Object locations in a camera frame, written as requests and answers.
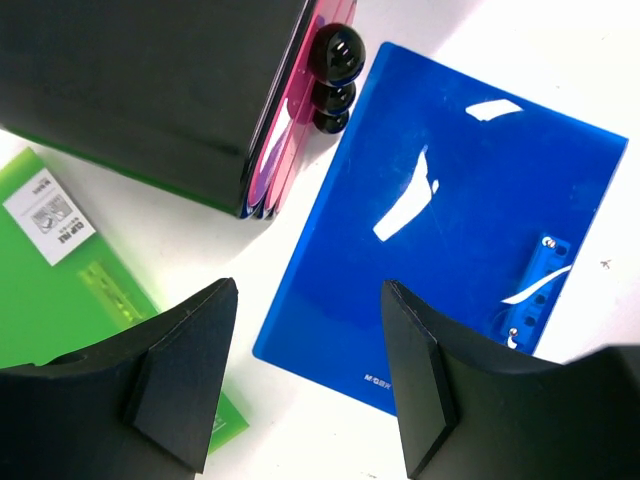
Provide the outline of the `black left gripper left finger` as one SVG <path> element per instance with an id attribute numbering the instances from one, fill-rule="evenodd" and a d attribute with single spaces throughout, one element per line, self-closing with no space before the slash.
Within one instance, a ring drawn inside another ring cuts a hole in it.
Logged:
<path id="1" fill-rule="evenodd" d="M 37 366 L 1 372 L 5 479 L 192 479 L 204 471 L 238 289 L 173 308 Z"/>

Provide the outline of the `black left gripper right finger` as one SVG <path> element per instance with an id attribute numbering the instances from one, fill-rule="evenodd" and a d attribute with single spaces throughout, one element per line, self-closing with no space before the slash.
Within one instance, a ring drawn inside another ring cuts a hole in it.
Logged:
<path id="1" fill-rule="evenodd" d="M 494 342 L 387 281 L 381 310 L 411 479 L 635 479 L 639 349 L 567 364 Z"/>

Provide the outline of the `pink bottom drawer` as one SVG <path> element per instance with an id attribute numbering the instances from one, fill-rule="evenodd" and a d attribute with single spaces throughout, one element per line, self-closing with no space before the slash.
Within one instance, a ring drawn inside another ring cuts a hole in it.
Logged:
<path id="1" fill-rule="evenodd" d="M 312 124 L 315 131 L 318 131 L 323 134 L 328 135 L 337 135 L 341 133 L 347 126 L 350 118 L 350 111 L 346 110 L 339 115 L 328 115 L 325 113 L 321 113 L 319 111 L 315 111 L 312 116 Z M 277 215 L 282 210 L 284 203 L 290 193 L 290 190 L 293 186 L 294 180 L 297 175 L 300 173 L 303 160 L 304 160 L 305 150 L 299 148 L 296 152 L 296 157 L 294 158 L 294 162 L 289 169 L 287 176 L 285 177 L 285 183 L 282 187 L 280 194 L 277 198 L 276 204 L 272 210 L 274 215 Z"/>

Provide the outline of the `pink top drawer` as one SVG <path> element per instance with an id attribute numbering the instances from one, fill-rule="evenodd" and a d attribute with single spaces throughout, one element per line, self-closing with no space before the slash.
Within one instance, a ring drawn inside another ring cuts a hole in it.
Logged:
<path id="1" fill-rule="evenodd" d="M 352 23 L 356 1 L 306 1 L 284 57 L 275 97 L 270 101 L 266 135 L 250 167 L 240 216 L 266 218 L 263 203 L 281 160 L 285 137 L 301 112 L 310 86 L 318 81 L 340 87 L 354 83 L 366 61 L 366 47 Z"/>

